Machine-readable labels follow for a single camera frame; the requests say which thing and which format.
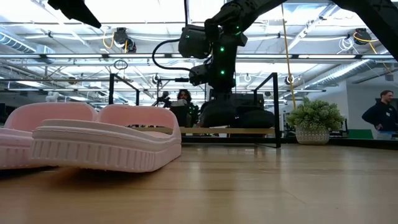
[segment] pink slide sandal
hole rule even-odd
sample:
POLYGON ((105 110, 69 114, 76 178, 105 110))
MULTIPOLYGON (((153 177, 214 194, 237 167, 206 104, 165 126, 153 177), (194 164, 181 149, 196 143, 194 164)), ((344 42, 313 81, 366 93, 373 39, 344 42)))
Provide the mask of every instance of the pink slide sandal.
POLYGON ((181 155, 181 132, 175 115, 163 108, 109 105, 97 122, 46 120, 33 132, 30 159, 50 166, 73 166, 123 172, 150 172, 181 155), (126 126, 172 128, 171 135, 126 126))
POLYGON ((0 169, 37 167, 28 161, 32 131, 45 119, 92 121, 97 112, 85 103, 34 103, 14 110, 0 128, 0 169))

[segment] yellow cable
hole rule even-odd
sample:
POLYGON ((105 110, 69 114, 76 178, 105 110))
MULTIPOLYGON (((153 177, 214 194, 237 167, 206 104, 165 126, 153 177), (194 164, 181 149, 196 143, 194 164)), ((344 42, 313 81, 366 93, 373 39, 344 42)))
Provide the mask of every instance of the yellow cable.
POLYGON ((293 108, 296 109, 296 99, 294 97, 293 91, 293 79, 292 74, 290 72, 290 60, 289 60, 289 49, 287 46, 287 36, 286 36, 286 25, 285 25, 285 12, 284 12, 284 5, 282 6, 282 22, 284 24, 284 33, 285 33, 285 48, 286 48, 286 59, 287 59, 287 72, 289 73, 289 83, 290 83, 290 92, 292 93, 292 100, 293 100, 293 108))
POLYGON ((357 34, 357 32, 354 33, 354 36, 353 36, 353 37, 354 37, 355 39, 357 39, 357 40, 362 41, 362 42, 372 43, 372 42, 379 41, 378 39, 377 39, 377 40, 363 40, 363 39, 360 39, 360 38, 356 37, 356 34, 357 34))
MULTIPOLYGON (((372 44, 372 43, 369 43, 369 45, 371 46, 373 52, 374 52, 375 54, 377 54, 377 51, 376 51, 376 49, 374 48, 373 44, 372 44)), ((387 65, 386 65, 384 62, 383 62, 383 65, 384 65, 384 68, 386 68, 387 72, 390 73, 391 75, 393 75, 393 73, 391 72, 390 68, 388 68, 387 65)))
POLYGON ((103 36, 103 38, 102 38, 102 43, 104 43, 104 46, 105 46, 107 49, 111 49, 111 48, 113 47, 114 32, 112 33, 112 43, 111 43, 111 46, 106 45, 106 43, 105 43, 105 34, 106 34, 106 32, 104 32, 104 36, 103 36))

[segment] green plant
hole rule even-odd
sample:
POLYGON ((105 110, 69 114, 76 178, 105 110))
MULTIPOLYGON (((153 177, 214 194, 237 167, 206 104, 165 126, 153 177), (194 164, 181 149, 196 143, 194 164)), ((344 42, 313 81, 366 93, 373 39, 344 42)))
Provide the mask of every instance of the green plant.
POLYGON ((322 100, 310 101, 308 98, 304 98, 304 104, 298 105, 287 117, 290 126, 300 126, 308 130, 328 128, 337 131, 344 120, 337 104, 322 100))

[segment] potted plant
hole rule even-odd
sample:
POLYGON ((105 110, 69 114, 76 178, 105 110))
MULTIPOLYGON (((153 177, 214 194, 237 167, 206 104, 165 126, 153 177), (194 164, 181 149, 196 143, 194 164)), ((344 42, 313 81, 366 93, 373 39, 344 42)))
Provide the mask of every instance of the potted plant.
POLYGON ((341 128, 344 117, 340 115, 337 104, 322 100, 310 101, 298 105, 287 117, 287 122, 296 127, 296 138, 300 144, 326 144, 329 141, 329 130, 341 128))

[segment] dark jacket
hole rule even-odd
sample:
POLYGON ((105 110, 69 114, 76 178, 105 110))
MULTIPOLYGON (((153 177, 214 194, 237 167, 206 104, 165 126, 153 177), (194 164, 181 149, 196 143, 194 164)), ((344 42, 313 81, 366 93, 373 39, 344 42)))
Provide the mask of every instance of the dark jacket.
POLYGON ((383 128, 380 131, 397 131, 397 111, 393 106, 383 102, 377 102, 369 108, 362 115, 362 119, 374 126, 381 124, 383 128))

